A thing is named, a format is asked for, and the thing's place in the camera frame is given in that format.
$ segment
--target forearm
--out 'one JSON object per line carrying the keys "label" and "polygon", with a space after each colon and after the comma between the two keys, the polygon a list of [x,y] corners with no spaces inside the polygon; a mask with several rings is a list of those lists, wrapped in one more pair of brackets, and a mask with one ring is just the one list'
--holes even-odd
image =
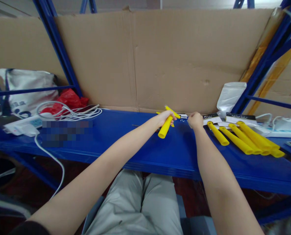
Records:
{"label": "forearm", "polygon": [[51,234],[74,234],[116,174],[157,128],[152,118],[121,137],[29,220]]}
{"label": "forearm", "polygon": [[198,167],[217,234],[263,234],[231,168],[203,128],[195,130]]}
{"label": "forearm", "polygon": [[240,188],[225,158],[210,140],[204,128],[194,131],[199,171],[205,184],[212,191],[232,191]]}

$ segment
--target yellow plastic tube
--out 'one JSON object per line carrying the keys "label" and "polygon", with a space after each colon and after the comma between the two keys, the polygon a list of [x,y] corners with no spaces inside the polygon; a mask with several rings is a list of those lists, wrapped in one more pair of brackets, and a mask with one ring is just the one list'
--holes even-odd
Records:
{"label": "yellow plastic tube", "polygon": [[270,141],[269,139],[265,138],[264,136],[261,136],[261,137],[272,147],[272,150],[280,149],[279,145],[275,144],[274,142]]}
{"label": "yellow plastic tube", "polygon": [[274,149],[272,150],[271,155],[275,158],[280,158],[280,157],[283,157],[285,153],[280,151],[279,149]]}
{"label": "yellow plastic tube", "polygon": [[163,126],[161,127],[161,130],[159,131],[159,134],[158,136],[161,138],[161,139],[164,139],[167,132],[168,132],[168,129],[171,125],[171,121],[173,120],[173,117],[172,116],[169,116],[166,121],[164,122]]}
{"label": "yellow plastic tube", "polygon": [[213,125],[213,122],[208,121],[207,126],[213,131],[216,139],[219,141],[219,143],[223,146],[229,145],[229,141],[223,136],[223,134],[216,129],[216,127]]}
{"label": "yellow plastic tube", "polygon": [[253,154],[253,149],[249,145],[247,145],[237,136],[230,133],[230,131],[227,130],[225,127],[220,127],[220,130],[246,155]]}
{"label": "yellow plastic tube", "polygon": [[239,139],[241,139],[243,142],[245,142],[250,148],[253,149],[253,154],[255,155],[259,155],[261,154],[263,151],[261,149],[259,149],[253,142],[252,140],[250,140],[250,138],[248,136],[246,136],[245,133],[243,133],[241,130],[239,130],[239,128],[235,125],[230,123],[228,125],[233,132],[238,136]]}
{"label": "yellow plastic tube", "polygon": [[165,105],[165,109],[166,109],[166,110],[169,110],[169,111],[172,111],[172,112],[174,113],[174,115],[175,115],[176,118],[178,118],[178,119],[181,118],[181,116],[180,116],[179,114],[175,113],[175,112],[174,112],[170,107],[168,107],[167,105]]}
{"label": "yellow plastic tube", "polygon": [[241,130],[247,134],[247,136],[261,149],[265,154],[267,151],[270,151],[272,147],[263,139],[259,134],[257,134],[254,130],[248,127],[244,122],[238,121],[237,124],[240,126]]}

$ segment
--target power strip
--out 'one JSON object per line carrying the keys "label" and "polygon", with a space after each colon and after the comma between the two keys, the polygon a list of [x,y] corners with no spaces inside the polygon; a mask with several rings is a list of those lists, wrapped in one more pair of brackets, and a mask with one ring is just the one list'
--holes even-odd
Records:
{"label": "power strip", "polygon": [[36,135],[36,132],[39,133],[37,128],[42,127],[42,121],[55,121],[55,119],[50,119],[52,116],[51,113],[43,113],[44,117],[39,117],[38,115],[21,119],[15,122],[8,123],[4,125],[4,131],[6,133],[12,133],[14,135],[27,135],[33,137]]}
{"label": "power strip", "polygon": [[291,138],[291,130],[274,130],[272,132],[273,128],[265,128],[261,126],[252,127],[252,129],[262,136]]}

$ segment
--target cardboard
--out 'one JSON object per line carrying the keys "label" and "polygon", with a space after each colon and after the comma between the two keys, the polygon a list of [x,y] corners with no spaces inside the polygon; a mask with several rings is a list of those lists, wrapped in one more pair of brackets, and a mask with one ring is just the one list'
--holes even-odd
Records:
{"label": "cardboard", "polygon": [[131,13],[67,15],[56,23],[83,95],[136,110]]}
{"label": "cardboard", "polygon": [[0,18],[0,68],[45,70],[56,74],[60,85],[68,85],[39,18]]}
{"label": "cardboard", "polygon": [[[102,107],[217,111],[248,68],[272,9],[148,10],[56,18],[84,96]],[[0,68],[64,78],[38,18],[0,19]]]}
{"label": "cardboard", "polygon": [[273,10],[133,12],[139,108],[214,113],[249,65]]}

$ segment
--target person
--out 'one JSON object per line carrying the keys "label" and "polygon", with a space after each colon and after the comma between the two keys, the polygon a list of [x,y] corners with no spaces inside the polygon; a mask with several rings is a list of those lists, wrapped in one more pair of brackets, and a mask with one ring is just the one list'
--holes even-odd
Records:
{"label": "person", "polygon": [[[15,234],[72,235],[124,164],[163,125],[165,111],[127,133],[43,205]],[[198,167],[217,234],[263,234],[232,170],[192,113],[188,122],[197,145]],[[87,234],[182,234],[172,178],[122,170]]]}

